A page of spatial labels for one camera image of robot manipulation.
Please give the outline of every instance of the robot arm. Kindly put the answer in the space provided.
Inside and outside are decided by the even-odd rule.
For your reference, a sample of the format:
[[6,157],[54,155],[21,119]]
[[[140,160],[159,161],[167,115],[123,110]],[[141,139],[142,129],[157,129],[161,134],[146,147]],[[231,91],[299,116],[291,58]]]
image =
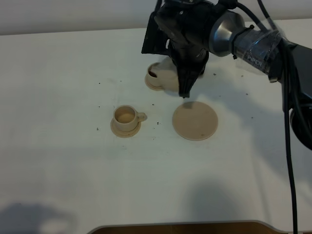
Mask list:
[[[233,54],[268,75],[270,82],[284,85],[283,59],[277,30],[267,30],[260,22],[260,31],[245,27],[243,18],[229,9],[238,6],[236,0],[219,0],[214,5],[204,0],[165,0],[157,4],[146,31],[143,54],[168,55],[177,68],[179,95],[190,96],[198,76],[204,73],[209,52],[219,57]],[[312,132],[312,49],[290,42],[298,76],[298,98],[305,121]],[[302,129],[300,118],[293,112],[291,124],[300,141],[312,150],[312,141]]]

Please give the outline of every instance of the white table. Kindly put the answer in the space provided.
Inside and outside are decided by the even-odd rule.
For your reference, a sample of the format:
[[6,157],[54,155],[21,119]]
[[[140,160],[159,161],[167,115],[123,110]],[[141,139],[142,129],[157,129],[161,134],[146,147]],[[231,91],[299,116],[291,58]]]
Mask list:
[[[312,19],[278,24],[312,46]],[[0,37],[0,233],[245,220],[292,231],[280,84],[211,55],[190,99],[152,91],[146,68],[162,57],[140,53],[144,35]],[[193,100],[219,117],[205,141],[172,127]],[[148,116],[127,139],[110,130],[123,104]],[[292,155],[299,230],[312,231],[312,152],[293,134]]]

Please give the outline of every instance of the cup handle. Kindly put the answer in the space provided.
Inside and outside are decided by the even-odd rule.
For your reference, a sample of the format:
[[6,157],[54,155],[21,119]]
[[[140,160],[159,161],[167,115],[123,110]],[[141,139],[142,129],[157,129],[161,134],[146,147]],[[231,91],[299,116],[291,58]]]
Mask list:
[[145,113],[138,113],[137,114],[137,118],[138,118],[139,122],[143,122],[143,121],[145,121],[147,119],[147,116],[146,116]]

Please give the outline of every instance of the round coaster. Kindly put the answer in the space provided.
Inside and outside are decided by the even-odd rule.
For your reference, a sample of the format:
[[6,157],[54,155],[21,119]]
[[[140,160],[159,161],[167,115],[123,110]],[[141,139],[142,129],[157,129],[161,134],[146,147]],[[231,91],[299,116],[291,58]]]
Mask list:
[[188,140],[205,140],[211,137],[218,127],[216,112],[199,101],[180,105],[174,112],[172,124],[175,131]]
[[145,76],[145,84],[146,84],[147,87],[149,87],[150,89],[155,90],[155,91],[164,90],[164,88],[161,87],[161,86],[156,87],[156,86],[151,85],[151,84],[148,82],[148,80],[147,80],[147,76],[148,76],[148,75]]
[[141,128],[141,122],[138,123],[137,127],[134,128],[132,131],[129,132],[123,132],[119,130],[115,125],[114,125],[114,119],[111,121],[111,130],[112,132],[117,136],[121,138],[128,138],[128,137],[133,137],[135,134],[138,133],[138,131]]

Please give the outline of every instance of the white wall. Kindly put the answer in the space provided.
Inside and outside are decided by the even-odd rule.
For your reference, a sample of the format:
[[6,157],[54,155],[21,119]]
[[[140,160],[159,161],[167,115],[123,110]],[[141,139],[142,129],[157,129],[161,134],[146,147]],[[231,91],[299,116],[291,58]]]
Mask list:
[[[240,2],[261,15],[256,0]],[[312,18],[312,0],[263,2],[273,19]],[[156,0],[0,0],[0,35],[145,27],[155,3]]]

